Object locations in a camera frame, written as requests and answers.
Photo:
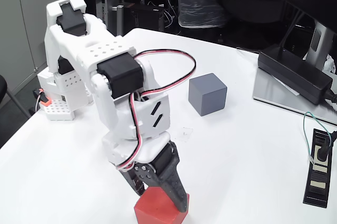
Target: white table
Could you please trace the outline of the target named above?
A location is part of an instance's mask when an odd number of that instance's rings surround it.
[[[197,60],[194,77],[213,72],[228,87],[225,109],[204,117],[187,100],[187,82],[169,91],[178,172],[191,195],[184,224],[337,223],[336,158],[328,208],[303,204],[309,166],[303,116],[252,99],[256,54],[141,29],[125,38],[139,52],[186,51]],[[178,55],[148,58],[159,84],[192,66]],[[310,142],[314,127],[320,128],[308,118]],[[183,128],[193,129],[187,140],[179,136]],[[34,115],[0,150],[0,223],[137,223],[138,196],[107,161],[106,132],[95,105],[72,122]]]

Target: red and black wire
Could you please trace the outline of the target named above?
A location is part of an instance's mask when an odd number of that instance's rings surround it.
[[[196,60],[194,59],[194,57],[191,56],[190,54],[186,53],[186,52],[183,52],[183,51],[180,51],[180,50],[175,50],[175,49],[146,50],[146,51],[138,53],[136,56],[134,56],[134,58],[136,59],[136,58],[140,58],[140,57],[145,56],[145,55],[156,54],[156,53],[173,53],[173,54],[185,55],[193,61],[194,66],[186,75],[179,78],[178,80],[176,80],[176,81],[174,81],[170,84],[167,84],[163,87],[157,88],[157,89],[144,91],[140,94],[140,97],[145,97],[145,96],[149,96],[149,95],[153,95],[153,94],[159,94],[159,93],[165,92],[167,90],[170,90],[170,89],[178,86],[179,84],[183,83],[184,81],[186,81],[191,75],[193,75],[193,73],[196,70]],[[135,104],[134,104],[134,101],[135,101],[134,94],[135,93],[133,92],[129,95],[128,102],[129,102],[129,106],[130,106],[130,110],[131,110],[132,119],[133,119],[134,125],[136,127],[137,146],[136,146],[135,150],[132,152],[132,154],[123,163],[116,166],[116,168],[118,170],[127,171],[127,170],[129,170],[133,167],[133,165],[134,165],[133,160],[138,155],[138,153],[139,153],[139,151],[142,147],[142,144],[143,144],[143,139],[142,139],[142,136],[140,134],[138,119],[137,119],[137,115],[136,115],[136,108],[135,108]]]

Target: small red part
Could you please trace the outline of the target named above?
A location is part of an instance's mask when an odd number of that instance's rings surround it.
[[[43,102],[43,101],[40,101],[40,103],[44,106],[50,106],[52,104],[52,100],[48,99],[48,102]]]
[[[160,187],[148,187],[134,207],[138,224],[181,224],[189,212],[179,212]]]

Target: black power supply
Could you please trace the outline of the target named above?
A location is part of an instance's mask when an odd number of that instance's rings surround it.
[[[260,52],[258,66],[314,104],[324,99],[332,85],[331,77],[276,45]]]

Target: monitor stand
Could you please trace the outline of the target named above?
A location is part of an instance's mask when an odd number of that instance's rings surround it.
[[[332,39],[333,32],[317,22],[306,61],[322,70],[332,44]],[[337,93],[337,75],[325,73],[333,78],[331,89],[334,93]],[[256,72],[253,98],[301,114],[309,111],[318,119],[337,125],[337,112],[327,101],[322,101],[319,105],[315,105],[303,96],[294,94],[273,76],[260,68],[257,68]]]

